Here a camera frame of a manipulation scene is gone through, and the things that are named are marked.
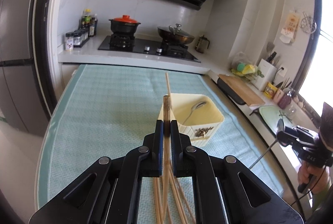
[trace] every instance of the utensil holder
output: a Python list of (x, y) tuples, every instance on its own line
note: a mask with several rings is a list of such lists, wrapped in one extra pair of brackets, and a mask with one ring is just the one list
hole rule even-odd
[(264, 91), (264, 95), (267, 98), (272, 99), (277, 90), (278, 90), (277, 87), (275, 87), (274, 85), (272, 85), (272, 83), (268, 82), (267, 86), (266, 86), (266, 89)]
[(291, 97), (287, 94), (284, 94), (283, 97), (280, 99), (280, 101), (277, 103), (279, 108), (285, 109), (290, 103), (291, 103)]

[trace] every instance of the white countertop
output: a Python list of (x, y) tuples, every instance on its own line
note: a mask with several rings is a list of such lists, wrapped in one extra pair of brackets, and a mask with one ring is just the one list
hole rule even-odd
[(172, 71), (186, 71), (189, 73), (207, 74), (210, 70), (209, 63), (186, 61), (165, 56), (146, 55), (130, 52), (97, 50), (106, 35), (90, 38), (82, 48), (64, 50), (58, 54), (60, 63), (92, 63), (108, 65), (126, 65), (146, 68), (158, 68)]
[[(74, 48), (74, 50), (71, 51), (62, 51), (58, 54), (58, 61), (60, 63), (124, 65), (158, 68), (172, 71), (185, 71), (189, 73), (206, 74), (215, 83), (217, 82), (218, 74), (231, 75), (229, 70), (219, 66), (217, 63), (212, 61), (207, 56), (207, 54), (198, 53), (191, 48), (189, 48), (189, 52), (198, 58), (201, 63), (156, 55), (97, 50), (105, 36), (106, 35), (104, 34), (91, 38), (82, 48)], [(264, 94), (252, 84), (248, 84), (248, 86), (265, 101), (265, 105), (275, 105), (272, 100), (267, 99)], [(272, 144), (275, 140), (275, 136), (272, 135), (270, 130), (262, 123), (257, 115), (253, 114), (250, 116), (252, 111), (259, 106), (249, 107), (247, 105), (238, 105), (235, 102), (234, 104), (258, 131), (264, 141), (268, 145)], [(296, 118), (294, 118), (296, 124), (302, 125), (312, 130), (315, 129), (309, 118), (303, 113), (302, 110), (297, 110), (296, 114), (298, 115)], [(285, 148), (280, 146), (278, 143), (272, 147), (272, 152), (278, 159), (280, 165), (289, 177), (289, 180), (297, 192), (297, 172), (300, 166), (300, 162), (295, 153), (290, 146)], [(305, 216), (308, 218), (311, 214), (309, 200), (304, 197), (301, 200), (301, 204), (305, 212)]]

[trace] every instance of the pink cup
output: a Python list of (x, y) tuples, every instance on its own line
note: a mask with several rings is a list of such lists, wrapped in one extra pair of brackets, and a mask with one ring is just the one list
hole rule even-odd
[(282, 90), (278, 89), (274, 95), (273, 102), (277, 104), (283, 96), (284, 96), (284, 92)]

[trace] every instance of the human hand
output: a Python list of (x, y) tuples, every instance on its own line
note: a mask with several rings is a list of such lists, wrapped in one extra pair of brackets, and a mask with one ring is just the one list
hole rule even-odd
[[(323, 170), (324, 170), (324, 168), (318, 168), (318, 167), (309, 165), (307, 162), (303, 161), (301, 167), (298, 170), (298, 176), (297, 176), (298, 177), (298, 183), (299, 184), (302, 184), (302, 183), (308, 184), (309, 183), (309, 175), (313, 174), (317, 178), (309, 186), (309, 189), (312, 189), (312, 187), (318, 181), (320, 175), (323, 173)], [(318, 194), (321, 191), (323, 191), (324, 189), (326, 189), (326, 186), (330, 181), (329, 174), (330, 174), (329, 167), (326, 167), (323, 175), (321, 176), (321, 178), (319, 180), (319, 182), (312, 189), (313, 194)]]

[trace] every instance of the yellow plastic basket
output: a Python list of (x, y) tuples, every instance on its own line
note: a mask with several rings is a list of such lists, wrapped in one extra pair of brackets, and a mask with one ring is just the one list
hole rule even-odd
[[(194, 110), (183, 125), (192, 106), (201, 101), (207, 104)], [(224, 116), (213, 101), (202, 94), (171, 93), (171, 104), (170, 119), (177, 120), (179, 132), (188, 135), (191, 143), (197, 147), (205, 146), (224, 121)], [(163, 105), (158, 119), (163, 120)]]

